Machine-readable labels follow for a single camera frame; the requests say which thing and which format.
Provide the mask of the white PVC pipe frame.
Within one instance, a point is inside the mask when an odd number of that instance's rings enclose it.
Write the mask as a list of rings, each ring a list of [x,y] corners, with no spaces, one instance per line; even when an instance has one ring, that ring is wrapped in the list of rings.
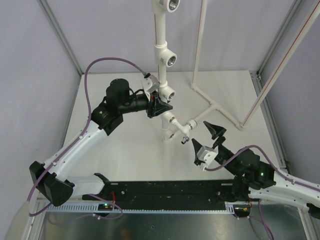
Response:
[[[158,93],[162,100],[171,101],[175,96],[176,92],[169,87],[167,81],[167,68],[172,67],[176,60],[177,55],[168,49],[168,43],[166,41],[166,14],[175,12],[179,5],[179,0],[153,0],[151,1],[152,11],[154,13],[154,25],[155,25],[155,44],[154,44],[154,54],[155,60],[158,66]],[[257,99],[253,103],[250,111],[246,115],[243,121],[237,121],[231,114],[229,114],[225,109],[223,109],[215,100],[208,97],[202,90],[200,90],[195,80],[198,74],[199,62],[200,62],[200,53],[202,47],[202,40],[204,34],[204,27],[206,21],[208,2],[206,0],[201,1],[201,9],[199,16],[199,26],[197,33],[197,42],[196,42],[196,53],[194,59],[194,67],[193,67],[193,75],[191,81],[191,88],[198,93],[201,97],[203,97],[208,103],[209,108],[203,111],[200,116],[203,117],[207,113],[213,110],[217,110],[222,115],[224,115],[229,121],[231,121],[239,130],[243,129],[248,125],[251,120],[253,114],[258,110],[258,107],[263,103],[267,94],[270,92],[272,86],[275,84],[276,80],[280,76],[282,70],[289,62],[290,58],[296,51],[297,47],[311,28],[312,24],[316,20],[316,18],[320,14],[320,3],[317,1],[312,10],[308,13],[306,19],[303,24],[299,28],[298,32],[295,34],[294,39],[291,41],[290,45],[287,47],[284,55],[282,56],[281,61],[277,64],[276,68],[273,70],[272,74],[268,78],[266,84],[260,91]],[[176,132],[170,131],[169,120],[175,117],[171,112],[166,111],[161,114],[162,123],[164,124],[164,138],[171,139],[177,135]]]

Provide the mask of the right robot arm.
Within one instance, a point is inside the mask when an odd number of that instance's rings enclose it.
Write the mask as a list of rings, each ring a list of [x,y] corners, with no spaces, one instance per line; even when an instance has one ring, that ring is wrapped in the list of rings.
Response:
[[[226,148],[224,127],[204,121],[211,134],[211,147],[192,139],[194,164],[203,171],[215,172],[222,168],[233,178],[232,197],[238,201],[261,199],[292,205],[315,218],[320,218],[320,185],[295,177],[277,168],[263,149],[248,145],[236,153]]]

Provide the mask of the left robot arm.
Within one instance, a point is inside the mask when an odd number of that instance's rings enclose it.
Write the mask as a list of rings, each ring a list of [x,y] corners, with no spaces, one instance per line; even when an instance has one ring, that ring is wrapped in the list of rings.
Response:
[[[68,145],[44,163],[33,162],[29,171],[33,183],[41,194],[55,207],[71,197],[95,195],[107,199],[111,187],[101,173],[85,177],[71,177],[70,173],[83,156],[109,136],[123,121],[123,115],[146,111],[148,118],[157,117],[173,107],[162,101],[156,90],[144,90],[142,94],[131,92],[129,82],[114,79],[106,89],[106,95],[88,118],[84,129]]]

